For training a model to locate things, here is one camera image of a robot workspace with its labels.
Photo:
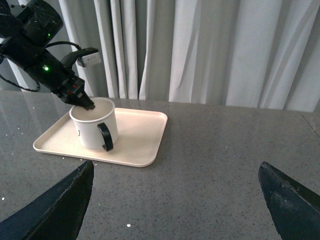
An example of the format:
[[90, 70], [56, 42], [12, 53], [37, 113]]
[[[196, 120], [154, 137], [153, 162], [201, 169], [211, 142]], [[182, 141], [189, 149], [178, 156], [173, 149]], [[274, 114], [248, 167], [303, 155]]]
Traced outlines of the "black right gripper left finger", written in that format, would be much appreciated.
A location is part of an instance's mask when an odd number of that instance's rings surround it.
[[87, 160], [31, 203], [0, 223], [2, 240], [75, 240], [86, 214], [94, 179]]

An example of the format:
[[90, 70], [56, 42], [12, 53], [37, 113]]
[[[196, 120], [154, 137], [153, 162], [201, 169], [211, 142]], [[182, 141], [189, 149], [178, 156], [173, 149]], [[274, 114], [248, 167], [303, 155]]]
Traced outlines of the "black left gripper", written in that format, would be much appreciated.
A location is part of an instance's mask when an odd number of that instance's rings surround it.
[[84, 92], [85, 82], [72, 70], [79, 53], [79, 50], [70, 52], [62, 60], [58, 60], [45, 50], [25, 71], [33, 80], [47, 87], [64, 103], [93, 110], [96, 106]]

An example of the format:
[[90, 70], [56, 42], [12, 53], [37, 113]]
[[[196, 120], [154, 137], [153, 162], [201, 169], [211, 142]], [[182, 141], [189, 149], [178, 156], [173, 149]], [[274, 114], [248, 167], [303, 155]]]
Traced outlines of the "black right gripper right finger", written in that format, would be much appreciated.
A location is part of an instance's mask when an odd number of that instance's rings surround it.
[[276, 231], [283, 240], [320, 238], [320, 196], [267, 162], [258, 180]]

